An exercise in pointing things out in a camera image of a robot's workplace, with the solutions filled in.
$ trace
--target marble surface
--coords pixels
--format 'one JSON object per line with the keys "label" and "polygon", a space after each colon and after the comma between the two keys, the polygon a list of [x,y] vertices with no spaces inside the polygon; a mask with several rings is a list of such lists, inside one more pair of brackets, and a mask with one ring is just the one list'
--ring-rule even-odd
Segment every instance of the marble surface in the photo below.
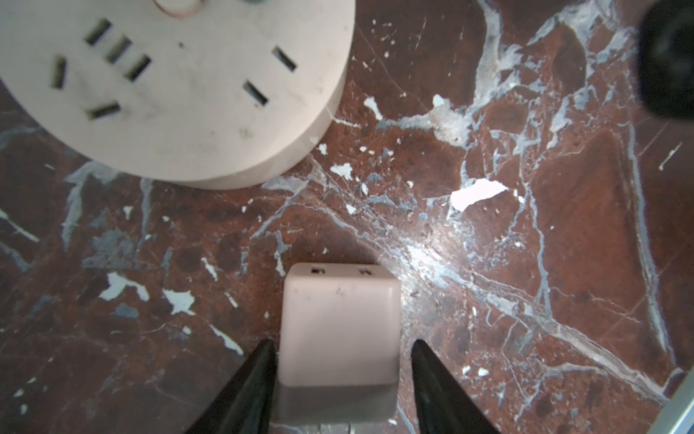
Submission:
{"label": "marble surface", "polygon": [[324,151],[245,190],[88,161],[3,90],[0,431],[183,432],[317,261],[403,283],[398,412],[356,433],[416,432],[416,338],[502,433],[645,433],[694,363],[692,126],[638,103],[646,7],[358,1]]}

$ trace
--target outlet slot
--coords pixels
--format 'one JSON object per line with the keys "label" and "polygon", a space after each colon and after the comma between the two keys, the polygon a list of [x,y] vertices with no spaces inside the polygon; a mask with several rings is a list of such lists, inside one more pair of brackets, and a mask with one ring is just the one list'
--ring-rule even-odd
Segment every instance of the outlet slot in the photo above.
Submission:
{"label": "outlet slot", "polygon": [[133,41],[129,40],[126,36],[121,36],[121,40],[118,41],[118,44],[114,45],[111,51],[106,55],[106,61],[113,65],[132,44]]}
{"label": "outlet slot", "polygon": [[53,89],[62,90],[65,85],[65,73],[67,72],[67,58],[65,56],[56,56],[55,67],[53,68],[53,80],[51,87]]}
{"label": "outlet slot", "polygon": [[93,121],[95,119],[99,119],[100,117],[115,115],[119,111],[121,111],[121,106],[114,101],[110,104],[106,104],[105,106],[87,110],[87,117],[90,121]]}
{"label": "outlet slot", "polygon": [[139,62],[135,64],[135,66],[125,75],[125,77],[128,80],[135,82],[135,80],[137,80],[137,77],[142,75],[142,73],[145,69],[147,69],[150,63],[152,63],[152,59],[150,59],[149,56],[146,54],[142,55]]}
{"label": "outlet slot", "polygon": [[248,92],[249,95],[253,97],[254,100],[256,100],[261,106],[264,106],[267,104],[267,101],[269,101],[265,95],[260,93],[260,91],[253,85],[251,84],[250,81],[247,81],[246,84],[244,84],[244,89],[246,92]]}
{"label": "outlet slot", "polygon": [[99,20],[99,23],[92,29],[89,35],[85,36],[85,42],[94,46],[101,37],[111,28],[111,22],[106,18]]}
{"label": "outlet slot", "polygon": [[280,60],[280,62],[285,64],[289,71],[294,72],[294,70],[296,69],[296,63],[294,63],[294,61],[290,59],[289,56],[287,56],[287,54],[284,51],[282,51],[280,47],[275,47],[275,49],[272,51],[272,54],[274,54],[275,57]]}

